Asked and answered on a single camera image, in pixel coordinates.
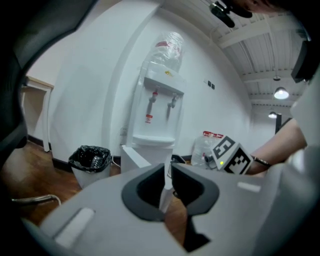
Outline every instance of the water bottle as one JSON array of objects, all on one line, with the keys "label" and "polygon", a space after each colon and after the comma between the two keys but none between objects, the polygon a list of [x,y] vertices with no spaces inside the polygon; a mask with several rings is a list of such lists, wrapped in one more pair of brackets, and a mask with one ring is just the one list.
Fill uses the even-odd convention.
[{"label": "water bottle", "polygon": [[90,167],[91,168],[99,168],[102,166],[103,162],[104,162],[104,159],[102,157],[95,155],[94,158],[92,159]]},{"label": "water bottle", "polygon": [[210,131],[204,131],[194,143],[194,150],[191,157],[191,164],[201,169],[210,169],[205,161],[205,156],[211,155],[211,149],[223,135]]},{"label": "water bottle", "polygon": [[150,51],[150,61],[179,73],[183,58],[184,39],[176,32],[161,34]]}]

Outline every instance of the trash can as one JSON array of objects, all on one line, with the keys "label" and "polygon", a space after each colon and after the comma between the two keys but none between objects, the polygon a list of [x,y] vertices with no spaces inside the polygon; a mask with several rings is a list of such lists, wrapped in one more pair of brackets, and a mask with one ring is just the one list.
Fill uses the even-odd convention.
[{"label": "trash can", "polygon": [[111,161],[109,149],[99,146],[81,146],[69,157],[68,164],[79,185],[84,189],[110,176]]}]

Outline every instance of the black garbage bag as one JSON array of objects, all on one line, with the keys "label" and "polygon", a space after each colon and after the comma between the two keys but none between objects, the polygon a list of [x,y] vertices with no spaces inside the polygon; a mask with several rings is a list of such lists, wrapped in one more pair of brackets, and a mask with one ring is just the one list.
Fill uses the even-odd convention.
[{"label": "black garbage bag", "polygon": [[71,167],[87,173],[100,173],[110,163],[110,150],[99,146],[81,146],[68,160]]}]

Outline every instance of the ceiling light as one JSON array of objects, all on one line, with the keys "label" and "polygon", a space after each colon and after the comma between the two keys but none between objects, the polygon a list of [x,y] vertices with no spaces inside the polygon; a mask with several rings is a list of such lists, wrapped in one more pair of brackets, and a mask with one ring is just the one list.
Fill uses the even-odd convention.
[{"label": "ceiling light", "polygon": [[276,75],[276,76],[273,78],[273,80],[276,81],[276,82],[279,82],[279,81],[281,81],[281,76]]},{"label": "ceiling light", "polygon": [[272,112],[269,114],[269,118],[276,119],[276,118],[277,118],[277,113],[272,111]]},{"label": "ceiling light", "polygon": [[283,87],[279,87],[275,90],[274,97],[278,100],[285,100],[289,97],[289,93]]}]

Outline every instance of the plastic bag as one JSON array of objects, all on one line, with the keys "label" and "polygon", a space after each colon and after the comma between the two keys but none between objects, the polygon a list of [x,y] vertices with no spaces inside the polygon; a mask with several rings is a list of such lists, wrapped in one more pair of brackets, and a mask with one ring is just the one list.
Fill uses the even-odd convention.
[{"label": "plastic bag", "polygon": [[184,53],[184,39],[176,32],[162,33],[150,51],[150,61],[179,73]]},{"label": "plastic bag", "polygon": [[71,167],[87,173],[100,173],[110,163],[110,150],[99,146],[81,146],[68,160]]}]

